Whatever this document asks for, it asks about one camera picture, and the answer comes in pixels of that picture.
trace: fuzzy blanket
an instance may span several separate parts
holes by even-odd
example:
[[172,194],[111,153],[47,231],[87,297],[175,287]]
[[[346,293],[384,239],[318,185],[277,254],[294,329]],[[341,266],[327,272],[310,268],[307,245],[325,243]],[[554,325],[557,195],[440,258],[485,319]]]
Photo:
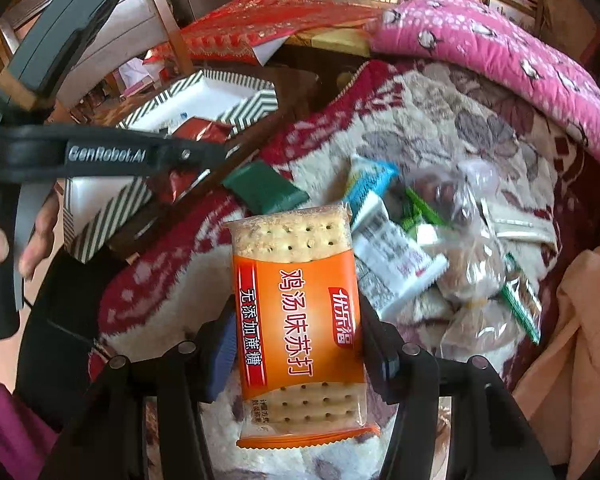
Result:
[[[533,244],[507,246],[540,286],[542,329],[550,335],[555,286],[589,243],[600,216],[600,167],[581,147],[507,89],[475,73],[423,60],[398,66],[371,61],[330,106],[281,132],[260,157],[306,190],[305,206],[311,206],[342,197],[352,153],[394,162],[400,178],[413,168],[468,156],[494,162],[502,177],[498,200],[556,227],[562,254]],[[99,319],[104,342],[133,361],[153,358],[215,319],[232,291],[230,236],[222,223],[246,214],[224,190],[201,200],[109,285]],[[403,311],[398,328],[406,340],[433,351],[453,314],[434,288]],[[517,340],[487,357],[511,385],[536,354],[528,341]],[[96,372],[95,357],[91,364]],[[219,399],[203,406],[203,423],[218,479],[369,480],[380,471],[395,411],[369,390],[368,412],[381,427],[379,436],[303,449],[239,449],[242,399],[236,368]],[[443,478],[449,436],[444,402],[438,429],[432,476]],[[149,431],[148,439],[151,473],[160,478],[155,432]]]
[[551,464],[580,478],[600,451],[600,247],[573,261],[557,293],[546,351],[514,391]]

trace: soda cracker package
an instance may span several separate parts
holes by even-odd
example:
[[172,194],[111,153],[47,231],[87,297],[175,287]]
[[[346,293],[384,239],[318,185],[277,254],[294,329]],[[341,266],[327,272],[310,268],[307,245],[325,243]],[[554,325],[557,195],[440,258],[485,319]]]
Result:
[[244,423],[237,445],[378,433],[366,420],[360,307],[342,204],[229,222]]

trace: human hand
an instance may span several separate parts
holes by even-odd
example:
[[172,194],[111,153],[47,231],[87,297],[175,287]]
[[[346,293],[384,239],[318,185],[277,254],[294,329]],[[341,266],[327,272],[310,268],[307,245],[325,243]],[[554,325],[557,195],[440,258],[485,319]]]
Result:
[[[18,270],[26,280],[30,280],[40,262],[51,255],[54,247],[54,227],[58,222],[59,211],[58,195],[53,191],[36,217],[35,231],[18,263]],[[8,254],[7,237],[0,229],[0,263]]]

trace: cracker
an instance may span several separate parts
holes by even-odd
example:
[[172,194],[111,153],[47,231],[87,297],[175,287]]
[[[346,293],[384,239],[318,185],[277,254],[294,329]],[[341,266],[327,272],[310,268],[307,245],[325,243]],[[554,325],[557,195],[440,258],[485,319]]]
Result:
[[280,434],[328,433],[362,426],[365,396],[366,386],[359,383],[296,384],[251,399],[246,415],[252,423],[267,424]]
[[241,222],[232,236],[237,256],[282,264],[312,262],[351,248],[344,208],[256,216]]

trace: clear plastic bag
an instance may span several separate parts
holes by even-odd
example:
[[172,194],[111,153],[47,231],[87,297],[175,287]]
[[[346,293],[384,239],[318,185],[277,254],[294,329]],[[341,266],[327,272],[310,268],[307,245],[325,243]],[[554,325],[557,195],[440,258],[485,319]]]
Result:
[[496,196],[500,187],[500,174],[494,164],[481,158],[468,158],[458,162],[458,170],[464,174],[477,199]]
[[461,171],[430,166],[408,174],[406,185],[410,186],[445,224],[459,229],[480,229],[480,212],[471,186]]
[[449,268],[437,280],[440,293],[453,303],[469,303],[497,294],[505,280],[505,268],[497,243],[484,232],[419,225],[410,231],[427,253],[443,254]]
[[466,362],[484,355],[498,369],[522,336],[511,309],[499,300],[462,307],[454,316],[440,342],[445,359]]

